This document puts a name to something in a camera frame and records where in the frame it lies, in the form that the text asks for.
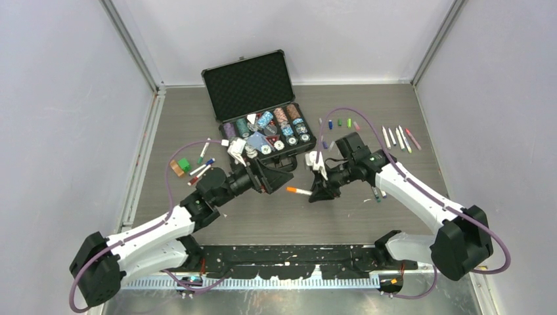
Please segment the orange cap white marker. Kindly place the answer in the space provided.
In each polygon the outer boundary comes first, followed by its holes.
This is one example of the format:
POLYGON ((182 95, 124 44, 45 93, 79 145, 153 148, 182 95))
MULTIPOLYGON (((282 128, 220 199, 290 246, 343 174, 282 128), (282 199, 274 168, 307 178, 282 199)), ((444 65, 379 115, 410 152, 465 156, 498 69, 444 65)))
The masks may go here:
POLYGON ((312 195, 312 191, 310 191, 310 190, 304 190, 304 189, 301 189, 301 188, 295 188, 295 187, 291 187, 291 186, 288 186, 286 188, 286 190, 288 192, 291 192, 291 193, 294 193, 294 194, 301 194, 301 195, 305 195, 305 196, 311 196, 312 195))

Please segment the dark green marker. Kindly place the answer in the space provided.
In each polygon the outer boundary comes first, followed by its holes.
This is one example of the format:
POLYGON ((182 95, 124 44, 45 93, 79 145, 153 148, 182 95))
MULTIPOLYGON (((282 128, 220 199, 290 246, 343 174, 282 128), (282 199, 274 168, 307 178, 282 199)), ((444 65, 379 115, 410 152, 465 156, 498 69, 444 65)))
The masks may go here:
POLYGON ((375 198, 376 202, 377 202, 377 203, 380 203, 382 197, 381 197, 381 195, 380 195, 378 189, 377 189, 376 187, 374 187, 374 186, 372 187, 372 193, 374 194, 374 198, 375 198))

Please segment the green cap white marker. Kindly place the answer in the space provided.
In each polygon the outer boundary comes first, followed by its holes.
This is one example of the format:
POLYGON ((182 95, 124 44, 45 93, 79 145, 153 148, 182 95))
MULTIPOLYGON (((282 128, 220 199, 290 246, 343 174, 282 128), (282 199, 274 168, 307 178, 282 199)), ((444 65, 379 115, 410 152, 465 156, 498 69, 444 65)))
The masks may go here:
POLYGON ((402 139, 401 133, 400 133, 400 131, 399 131, 398 128, 395 129, 395 134, 396 134, 396 137, 397 137, 397 140, 398 140, 400 149, 401 149, 402 151, 404 151, 405 148, 406 148, 406 146, 405 146, 405 143, 404 143, 404 141, 403 141, 403 139, 402 139))

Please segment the lime green cap marker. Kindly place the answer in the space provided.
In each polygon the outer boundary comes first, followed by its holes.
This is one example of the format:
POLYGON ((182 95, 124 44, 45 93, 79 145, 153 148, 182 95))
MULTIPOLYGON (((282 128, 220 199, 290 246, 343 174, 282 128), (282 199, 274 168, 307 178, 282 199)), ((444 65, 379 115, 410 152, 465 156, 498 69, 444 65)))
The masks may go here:
POLYGON ((411 147, 410 147, 410 145, 409 145, 409 142, 408 142, 406 136, 404 135, 402 126, 399 125, 399 126, 398 126, 398 129, 399 129, 399 133, 400 133, 400 135, 401 135, 402 142, 403 142, 403 144, 405 145, 405 148, 406 148, 407 152, 408 152, 409 154, 411 154, 411 153, 412 153, 412 149, 411 149, 411 147))

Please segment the pink marker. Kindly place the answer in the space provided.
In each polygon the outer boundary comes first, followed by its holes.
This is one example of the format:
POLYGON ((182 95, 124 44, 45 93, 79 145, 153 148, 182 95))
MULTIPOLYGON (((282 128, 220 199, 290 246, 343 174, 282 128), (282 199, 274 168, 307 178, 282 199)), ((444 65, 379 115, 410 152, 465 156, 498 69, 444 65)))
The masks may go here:
POLYGON ((408 137, 410 138, 410 140, 412 141, 412 143, 416 146, 416 148, 418 150, 422 150, 422 147, 421 147, 420 143, 417 141, 417 139, 414 137, 414 135, 411 133, 411 131, 409 129, 405 129, 405 132, 408 135, 408 137))

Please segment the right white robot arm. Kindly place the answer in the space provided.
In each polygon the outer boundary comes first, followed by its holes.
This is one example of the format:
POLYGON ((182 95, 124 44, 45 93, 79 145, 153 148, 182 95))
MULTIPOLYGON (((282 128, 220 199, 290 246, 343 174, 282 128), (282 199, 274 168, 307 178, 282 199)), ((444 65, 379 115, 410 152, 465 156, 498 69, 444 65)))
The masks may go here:
POLYGON ((414 213, 430 235, 392 231, 376 241, 375 261, 392 269, 400 261, 416 261, 436 267, 446 278, 459 280, 494 252, 487 215, 478 206, 463 207, 410 174, 383 150, 371 152, 358 133, 336 141, 343 162, 335 167, 323 155, 311 151, 305 163, 315 175, 309 202, 334 200, 341 187, 362 181, 383 190, 414 213))

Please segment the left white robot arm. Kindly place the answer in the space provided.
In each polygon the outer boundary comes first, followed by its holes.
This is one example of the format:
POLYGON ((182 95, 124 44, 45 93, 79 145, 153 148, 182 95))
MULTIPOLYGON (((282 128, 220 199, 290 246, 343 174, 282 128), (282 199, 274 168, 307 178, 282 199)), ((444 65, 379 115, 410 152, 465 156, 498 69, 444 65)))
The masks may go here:
POLYGON ((259 160, 232 173, 212 167, 190 195, 170 204, 166 214, 119 234, 93 232, 69 266, 74 278, 70 308, 86 312, 110 300, 125 284, 157 271, 178 267, 195 271, 202 258, 192 234, 216 220, 219 207, 248 190, 272 194, 293 177, 259 160))

